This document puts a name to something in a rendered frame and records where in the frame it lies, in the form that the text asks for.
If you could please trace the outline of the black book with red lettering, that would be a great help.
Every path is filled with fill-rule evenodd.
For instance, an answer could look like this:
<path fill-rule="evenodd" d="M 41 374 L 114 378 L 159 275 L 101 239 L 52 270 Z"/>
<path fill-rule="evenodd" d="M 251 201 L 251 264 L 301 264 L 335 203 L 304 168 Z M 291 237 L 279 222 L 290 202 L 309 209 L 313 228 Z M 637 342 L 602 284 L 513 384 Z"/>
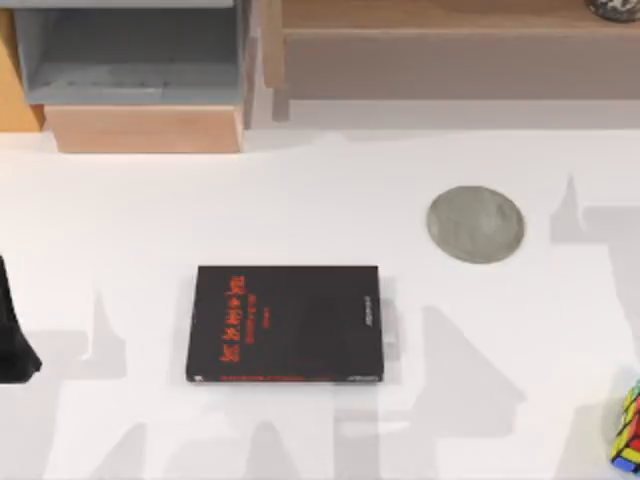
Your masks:
<path fill-rule="evenodd" d="M 382 381 L 378 267 L 199 267 L 185 377 L 191 383 Z"/>

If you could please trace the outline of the round grey coaster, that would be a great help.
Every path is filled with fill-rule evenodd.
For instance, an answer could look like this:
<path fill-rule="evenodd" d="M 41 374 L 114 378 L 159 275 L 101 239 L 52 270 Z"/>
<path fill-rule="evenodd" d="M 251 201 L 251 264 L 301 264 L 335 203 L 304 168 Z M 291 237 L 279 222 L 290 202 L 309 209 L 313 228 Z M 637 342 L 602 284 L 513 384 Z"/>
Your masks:
<path fill-rule="evenodd" d="M 492 264 L 519 249 L 526 223 L 519 207 L 503 193 L 461 185 L 433 199 L 426 213 L 426 228 L 446 255 L 471 264 Z"/>

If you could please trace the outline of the pale wooden drawer front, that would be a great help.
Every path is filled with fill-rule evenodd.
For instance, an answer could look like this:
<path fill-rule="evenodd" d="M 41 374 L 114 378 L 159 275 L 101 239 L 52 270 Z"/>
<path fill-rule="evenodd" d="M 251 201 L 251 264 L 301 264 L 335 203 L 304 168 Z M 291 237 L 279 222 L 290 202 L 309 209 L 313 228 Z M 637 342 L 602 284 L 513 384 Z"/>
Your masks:
<path fill-rule="evenodd" d="M 64 153 L 237 153 L 244 108 L 229 105 L 47 105 Z"/>

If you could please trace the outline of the wooden open shelf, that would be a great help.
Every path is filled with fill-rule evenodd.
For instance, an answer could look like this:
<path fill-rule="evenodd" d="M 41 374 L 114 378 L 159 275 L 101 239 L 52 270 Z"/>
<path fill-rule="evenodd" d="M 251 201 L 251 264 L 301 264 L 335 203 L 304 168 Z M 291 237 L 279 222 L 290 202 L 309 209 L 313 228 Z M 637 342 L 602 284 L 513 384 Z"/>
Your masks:
<path fill-rule="evenodd" d="M 585 0 L 257 0 L 274 113 L 301 101 L 640 101 L 640 21 Z"/>

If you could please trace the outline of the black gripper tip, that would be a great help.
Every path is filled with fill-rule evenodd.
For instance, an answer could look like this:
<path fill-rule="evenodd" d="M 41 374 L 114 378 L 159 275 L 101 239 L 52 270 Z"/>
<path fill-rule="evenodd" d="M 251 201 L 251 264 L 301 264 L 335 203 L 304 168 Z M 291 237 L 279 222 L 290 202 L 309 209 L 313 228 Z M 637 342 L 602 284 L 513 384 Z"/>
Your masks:
<path fill-rule="evenodd" d="M 0 384 L 24 384 L 39 372 L 42 361 L 19 324 L 6 266 L 0 255 Z"/>

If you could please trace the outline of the orange wooden cupboard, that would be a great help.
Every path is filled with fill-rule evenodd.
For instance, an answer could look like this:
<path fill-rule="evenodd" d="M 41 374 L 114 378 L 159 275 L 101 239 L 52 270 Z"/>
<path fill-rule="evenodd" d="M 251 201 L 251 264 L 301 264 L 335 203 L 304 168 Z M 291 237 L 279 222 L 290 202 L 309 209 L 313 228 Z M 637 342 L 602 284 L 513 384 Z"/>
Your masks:
<path fill-rule="evenodd" d="M 43 107 L 25 101 L 13 13 L 0 8 L 0 133 L 40 132 L 44 123 Z"/>

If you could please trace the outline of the multicoloured puzzle cube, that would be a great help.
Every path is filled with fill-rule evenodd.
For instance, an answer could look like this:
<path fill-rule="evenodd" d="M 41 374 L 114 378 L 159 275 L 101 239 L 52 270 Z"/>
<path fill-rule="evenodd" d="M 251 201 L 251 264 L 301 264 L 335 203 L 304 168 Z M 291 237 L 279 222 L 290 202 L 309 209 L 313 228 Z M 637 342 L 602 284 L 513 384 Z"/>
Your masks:
<path fill-rule="evenodd" d="M 620 420 L 610 463 L 625 473 L 640 477 L 640 380 L 625 395 Z"/>

